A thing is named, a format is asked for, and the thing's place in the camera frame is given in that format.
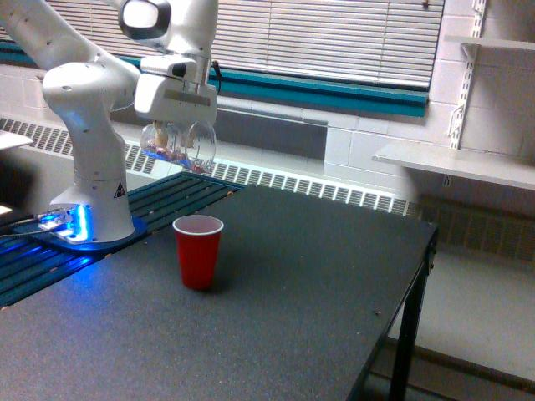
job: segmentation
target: red solo cup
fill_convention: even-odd
[[[210,216],[184,216],[173,221],[182,282],[188,288],[211,286],[221,231],[225,225]]]

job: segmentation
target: blue led light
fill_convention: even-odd
[[[89,216],[83,205],[76,206],[74,234],[79,241],[86,241],[89,238]]]
[[[56,219],[58,217],[58,215],[48,215],[48,216],[45,216],[41,219],[41,223],[48,223],[49,221],[52,221],[54,219]]]

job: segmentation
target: window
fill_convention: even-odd
[[[126,38],[117,12],[104,4],[48,2],[112,53],[155,54]],[[430,84],[444,0],[430,0],[427,6],[422,0],[219,3],[213,58],[224,67],[384,86]]]
[[[103,3],[47,1],[111,53],[156,54],[128,39]],[[223,93],[422,117],[444,2],[219,0],[213,58],[223,67]],[[0,40],[9,40],[1,28]],[[4,59],[20,62],[25,55],[16,52],[0,43]]]

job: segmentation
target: radiator grille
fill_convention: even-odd
[[[33,140],[29,147],[36,151],[63,157],[72,155],[72,143],[65,130],[6,118],[0,119],[0,129],[26,135]],[[125,158],[127,170],[155,176],[155,159],[141,154],[139,146],[125,144]],[[209,176],[239,185],[268,186],[400,216],[435,221],[440,226],[440,239],[444,243],[522,261],[535,261],[535,221],[518,220],[448,202],[426,201],[418,205],[356,185],[334,184],[307,175],[254,165],[230,164],[228,161],[215,162]]]
[[[65,130],[4,118],[0,119],[0,129],[27,136],[33,140],[29,146],[36,150],[63,156],[73,155],[73,144],[69,132]],[[139,146],[126,144],[125,158],[127,170],[152,174],[155,159],[143,155]]]

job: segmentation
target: table leg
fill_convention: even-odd
[[[410,360],[415,348],[421,306],[424,301],[425,285],[429,275],[429,262],[420,269],[418,277],[405,300],[405,309],[401,321],[400,338],[395,353],[394,372],[390,384],[389,401],[403,401],[409,381]]]

